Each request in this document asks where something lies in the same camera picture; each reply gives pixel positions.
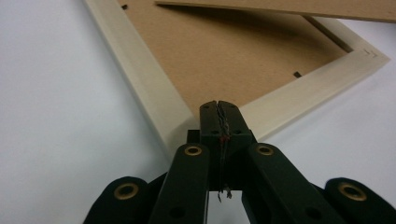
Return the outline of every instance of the brown hardboard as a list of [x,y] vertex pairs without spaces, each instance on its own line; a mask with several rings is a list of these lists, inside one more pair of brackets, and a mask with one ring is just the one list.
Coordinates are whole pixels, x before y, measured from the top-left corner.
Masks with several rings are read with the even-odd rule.
[[119,3],[195,116],[208,101],[245,105],[346,54],[297,15]]
[[157,4],[254,9],[363,21],[396,22],[395,0],[156,0]]

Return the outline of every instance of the metal rivet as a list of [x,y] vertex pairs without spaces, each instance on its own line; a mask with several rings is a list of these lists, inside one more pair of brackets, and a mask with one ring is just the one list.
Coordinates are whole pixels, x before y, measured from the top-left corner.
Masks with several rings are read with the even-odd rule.
[[184,153],[189,156],[198,156],[202,153],[202,150],[200,147],[187,147],[184,149]]
[[271,156],[274,154],[274,150],[271,149],[270,147],[265,147],[265,146],[258,146],[256,147],[256,151],[263,156]]
[[139,187],[134,183],[121,184],[114,190],[114,197],[118,200],[128,200],[133,198],[138,191]]
[[358,202],[367,200],[367,195],[364,193],[364,191],[352,184],[346,182],[340,183],[338,185],[338,190],[348,199]]

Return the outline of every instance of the white table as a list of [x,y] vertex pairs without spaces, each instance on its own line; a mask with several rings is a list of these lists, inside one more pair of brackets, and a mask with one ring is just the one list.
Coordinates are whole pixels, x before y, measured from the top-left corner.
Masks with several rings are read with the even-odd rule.
[[[396,206],[396,24],[343,23],[392,61],[266,142],[320,187],[345,176]],[[114,179],[167,170],[81,0],[2,1],[0,31],[0,223],[82,223]],[[234,195],[208,223],[248,223]]]

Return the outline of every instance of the black tool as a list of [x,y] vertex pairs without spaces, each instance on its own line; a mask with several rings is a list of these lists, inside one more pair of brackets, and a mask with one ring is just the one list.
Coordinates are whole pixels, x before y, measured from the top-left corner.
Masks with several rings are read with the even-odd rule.
[[200,119],[201,130],[188,130],[167,174],[149,184],[115,180],[84,223],[202,224],[208,192],[224,190],[228,198],[243,191],[250,223],[396,223],[396,210],[357,181],[310,184],[278,148],[257,143],[237,106],[209,102]]

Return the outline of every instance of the picture frame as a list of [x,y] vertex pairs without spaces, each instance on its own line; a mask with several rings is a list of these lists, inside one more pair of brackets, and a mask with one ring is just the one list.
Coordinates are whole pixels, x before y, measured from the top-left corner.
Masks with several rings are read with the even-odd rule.
[[[137,102],[170,157],[199,122],[116,0],[86,0]],[[389,58],[336,19],[305,17],[343,56],[240,107],[260,141],[382,67]]]

